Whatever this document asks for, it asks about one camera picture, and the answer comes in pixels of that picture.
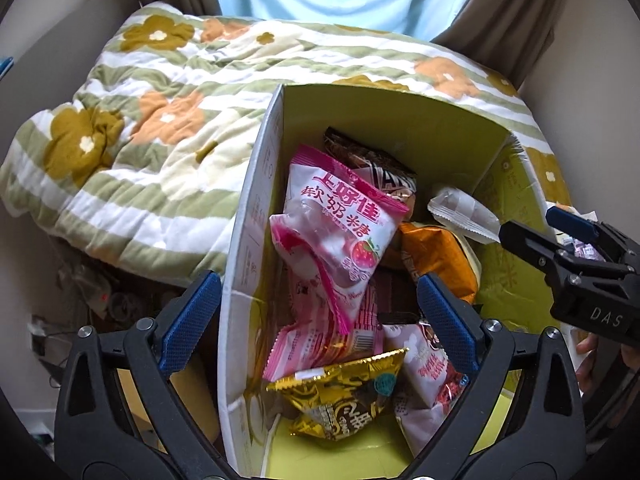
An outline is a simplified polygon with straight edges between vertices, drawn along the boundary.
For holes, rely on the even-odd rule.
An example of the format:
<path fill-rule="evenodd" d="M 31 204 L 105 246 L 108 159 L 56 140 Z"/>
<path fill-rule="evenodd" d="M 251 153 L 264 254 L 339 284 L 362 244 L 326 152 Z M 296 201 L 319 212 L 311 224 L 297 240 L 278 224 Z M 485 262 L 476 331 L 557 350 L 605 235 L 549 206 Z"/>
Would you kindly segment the right hand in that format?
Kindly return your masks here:
<path fill-rule="evenodd" d="M 593 367 L 597 361 L 598 347 L 599 337 L 596 334 L 588 334 L 576 346 L 576 353 L 584 358 L 576 370 L 576 379 L 581 393 L 587 393 L 593 385 Z M 620 344 L 620 355 L 626 367 L 638 373 L 639 349 Z"/>

